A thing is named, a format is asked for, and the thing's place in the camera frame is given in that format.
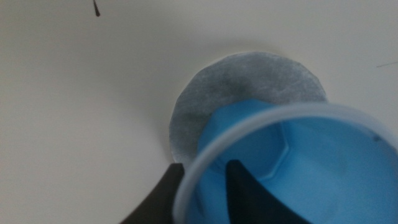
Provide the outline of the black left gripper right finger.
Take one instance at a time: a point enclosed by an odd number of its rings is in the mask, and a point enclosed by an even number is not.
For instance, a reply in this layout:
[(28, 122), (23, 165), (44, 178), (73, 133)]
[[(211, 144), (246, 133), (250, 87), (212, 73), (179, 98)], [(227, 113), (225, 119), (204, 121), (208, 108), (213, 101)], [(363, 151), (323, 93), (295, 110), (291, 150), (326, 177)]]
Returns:
[(239, 160), (226, 165), (226, 198), (232, 224), (308, 223), (264, 188)]

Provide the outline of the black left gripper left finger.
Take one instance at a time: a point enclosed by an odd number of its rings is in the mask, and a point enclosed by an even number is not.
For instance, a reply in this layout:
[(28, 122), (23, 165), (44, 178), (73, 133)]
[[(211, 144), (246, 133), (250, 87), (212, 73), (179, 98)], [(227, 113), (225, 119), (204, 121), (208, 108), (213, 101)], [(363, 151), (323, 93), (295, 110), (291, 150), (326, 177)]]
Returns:
[(173, 223), (172, 207), (178, 187), (185, 174), (183, 164), (169, 165), (149, 195), (121, 222), (121, 224)]

